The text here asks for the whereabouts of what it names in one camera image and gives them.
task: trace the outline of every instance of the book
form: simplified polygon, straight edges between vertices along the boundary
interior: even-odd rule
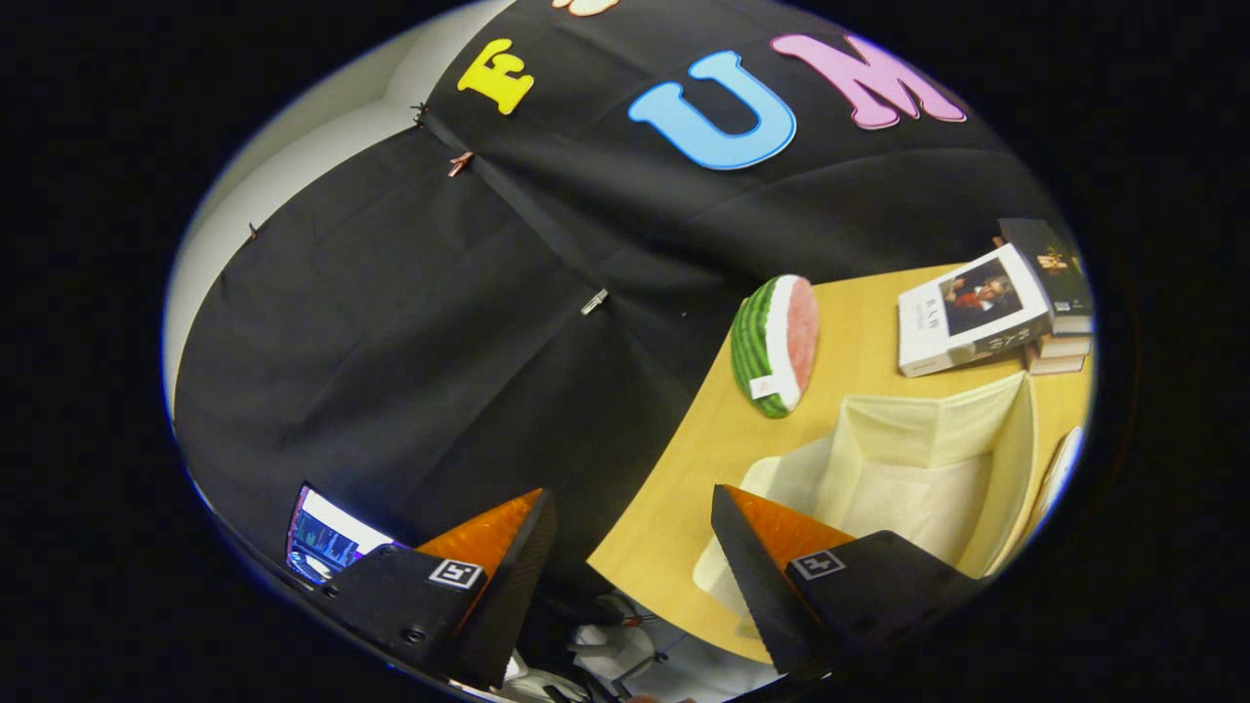
[[[1074,334],[1055,336],[1044,334],[1038,338],[1038,355],[1042,359],[1054,357],[1084,357],[1094,349],[1094,336],[1089,334]]]
[[[899,295],[899,370],[912,378],[1032,341],[1050,331],[1046,296],[1006,244]]]
[[[1075,246],[1059,236],[1046,220],[1008,218],[999,230],[1029,261],[1050,304],[1050,328],[1056,336],[1091,334],[1094,301],[1089,281],[1075,259]]]
[[[1085,354],[1071,357],[1041,357],[1038,343],[1031,341],[1025,345],[1025,368],[1032,375],[1046,374],[1072,374],[1080,373],[1085,368]]]

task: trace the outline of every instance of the table surface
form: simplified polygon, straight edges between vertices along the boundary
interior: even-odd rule
[[[738,485],[758,459],[830,434],[846,394],[944,398],[1021,370],[1022,354],[1011,350],[926,377],[909,379],[899,372],[899,294],[959,265],[815,285],[820,304],[816,362],[808,393],[785,419],[765,418],[741,395],[730,370],[726,334],[664,455],[588,563],[630,598],[690,634],[770,663],[760,639],[739,634],[738,614],[694,582],[695,563],[712,538],[712,487]],[[1092,367],[1091,358],[1081,373],[1032,379],[1038,444],[1030,505],[1060,439],[1086,422]]]

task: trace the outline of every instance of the black fabric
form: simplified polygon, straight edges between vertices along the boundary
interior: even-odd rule
[[[964,261],[998,218],[1061,221],[945,89],[968,121],[860,129],[822,76],[770,49],[785,33],[854,55],[840,28],[764,0],[634,0],[592,18],[521,0],[489,23],[435,86],[428,129],[305,188],[204,300],[175,417],[214,510],[280,562],[304,480],[414,544],[544,487],[560,529],[542,588],[601,592],[585,558],[758,285]],[[499,38],[535,76],[506,116],[456,90]],[[679,80],[719,126],[750,129],[736,98],[686,76],[721,49],[798,119],[784,151],[736,171],[626,115]]]

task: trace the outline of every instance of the letter cutout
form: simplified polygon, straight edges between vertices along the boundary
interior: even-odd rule
[[[508,74],[525,68],[525,61],[511,54],[500,54],[512,45],[511,39],[496,39],[486,45],[470,64],[469,70],[460,76],[456,90],[471,88],[499,104],[499,111],[510,115],[516,109],[516,104],[525,98],[525,94],[534,88],[534,76],[510,76]],[[486,68],[486,61],[494,56],[492,66]]]
[[[620,0],[551,0],[552,8],[569,8],[571,3],[572,6],[569,8],[569,14],[576,18],[589,18],[590,15],[598,15],[608,8],[611,8]]]
[[[661,83],[630,105],[629,118],[651,123],[691,161],[708,169],[742,169],[775,156],[794,139],[795,119],[790,106],[766,85],[741,68],[735,51],[718,51],[690,65],[690,76],[712,79],[755,111],[759,124],[742,134],[725,134],[690,103],[681,99],[681,85]]]
[[[950,100],[886,51],[858,36],[848,35],[846,41],[859,51],[862,61],[802,34],[779,36],[772,40],[771,46],[779,54],[802,59],[834,84],[851,101],[851,119],[864,129],[899,124],[899,113],[878,103],[865,88],[885,98],[914,120],[920,119],[920,110],[908,94],[909,89],[920,99],[920,108],[929,116],[944,123],[968,120]]]

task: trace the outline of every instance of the monitor screen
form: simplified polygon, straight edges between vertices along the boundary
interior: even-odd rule
[[[404,547],[304,484],[286,532],[286,565],[315,584],[382,544]]]

